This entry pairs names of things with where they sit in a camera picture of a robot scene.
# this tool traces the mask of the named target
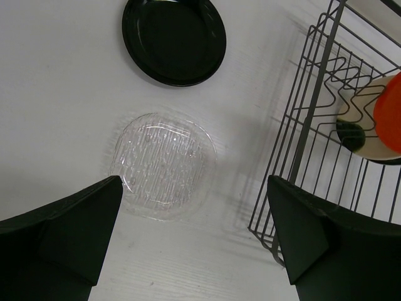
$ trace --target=white table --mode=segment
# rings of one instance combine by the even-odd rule
[[[246,226],[289,88],[295,22],[314,23],[326,1],[213,2],[227,54],[190,88],[163,86],[135,66],[120,30],[125,0],[0,2],[0,220],[105,177],[122,127],[145,112],[190,115],[217,148],[217,181],[194,216],[119,214],[92,301],[297,300]]]

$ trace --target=clear plate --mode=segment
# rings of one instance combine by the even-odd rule
[[[199,209],[216,162],[216,149],[204,129],[185,118],[154,113],[124,129],[110,174],[122,178],[127,211],[168,221]]]

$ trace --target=black plate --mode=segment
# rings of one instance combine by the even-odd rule
[[[129,0],[122,29],[139,68],[172,86],[207,80],[226,53],[226,30],[209,0]]]

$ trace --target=black wire rack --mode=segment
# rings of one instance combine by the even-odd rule
[[[364,38],[367,34],[370,42]],[[382,164],[350,152],[345,142],[356,133],[340,128],[338,121],[344,114],[339,109],[345,104],[349,110],[364,87],[400,71],[400,49],[397,41],[347,0],[331,0],[327,12],[309,27],[249,223],[249,230],[281,265],[284,261],[266,194],[270,174],[353,211],[401,224],[401,206],[397,207],[401,161]],[[385,90],[384,85],[375,88],[374,93],[365,94],[372,98],[370,104]],[[369,116],[374,129],[369,112],[364,108],[360,113]],[[371,134],[372,129],[364,131]]]

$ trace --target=orange plate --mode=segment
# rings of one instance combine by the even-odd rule
[[[401,72],[387,84],[376,101],[373,118],[380,140],[401,154]]]

